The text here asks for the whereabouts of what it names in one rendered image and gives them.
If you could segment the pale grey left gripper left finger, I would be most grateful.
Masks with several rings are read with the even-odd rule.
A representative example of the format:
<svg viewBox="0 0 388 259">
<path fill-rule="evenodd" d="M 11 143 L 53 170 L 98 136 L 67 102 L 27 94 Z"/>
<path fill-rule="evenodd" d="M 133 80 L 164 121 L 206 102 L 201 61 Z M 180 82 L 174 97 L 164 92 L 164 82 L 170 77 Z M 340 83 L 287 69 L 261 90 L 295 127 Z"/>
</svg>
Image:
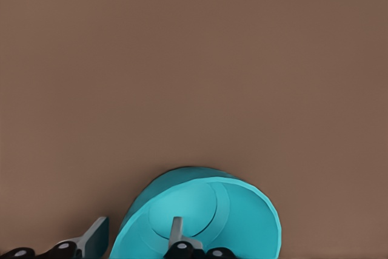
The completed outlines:
<svg viewBox="0 0 388 259">
<path fill-rule="evenodd" d="M 80 237 L 60 241 L 44 253 L 17 247 L 0 259 L 101 259 L 109 245 L 109 218 L 99 217 Z"/>
</svg>

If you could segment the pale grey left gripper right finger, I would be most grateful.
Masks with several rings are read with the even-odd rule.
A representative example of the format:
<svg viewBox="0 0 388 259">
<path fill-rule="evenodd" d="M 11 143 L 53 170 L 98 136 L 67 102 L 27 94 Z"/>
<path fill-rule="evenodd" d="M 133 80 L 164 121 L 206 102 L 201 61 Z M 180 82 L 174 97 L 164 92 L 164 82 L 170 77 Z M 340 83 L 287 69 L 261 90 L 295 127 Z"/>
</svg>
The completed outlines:
<svg viewBox="0 0 388 259">
<path fill-rule="evenodd" d="M 182 227 L 183 217 L 174 217 L 164 259 L 235 259 L 233 251 L 226 247 L 205 251 L 200 241 L 182 234 Z"/>
</svg>

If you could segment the teal bowl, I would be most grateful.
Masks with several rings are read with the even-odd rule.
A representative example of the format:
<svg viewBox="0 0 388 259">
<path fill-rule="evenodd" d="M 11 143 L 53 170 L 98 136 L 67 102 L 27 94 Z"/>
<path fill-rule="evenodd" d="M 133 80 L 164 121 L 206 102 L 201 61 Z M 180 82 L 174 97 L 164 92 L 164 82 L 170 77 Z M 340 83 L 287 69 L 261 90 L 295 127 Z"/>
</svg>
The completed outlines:
<svg viewBox="0 0 388 259">
<path fill-rule="evenodd" d="M 226 247 L 240 259 L 278 259 L 281 223 L 255 186 L 208 167 L 179 167 L 156 177 L 128 209 L 109 259 L 162 259 L 173 219 L 205 251 Z"/>
</svg>

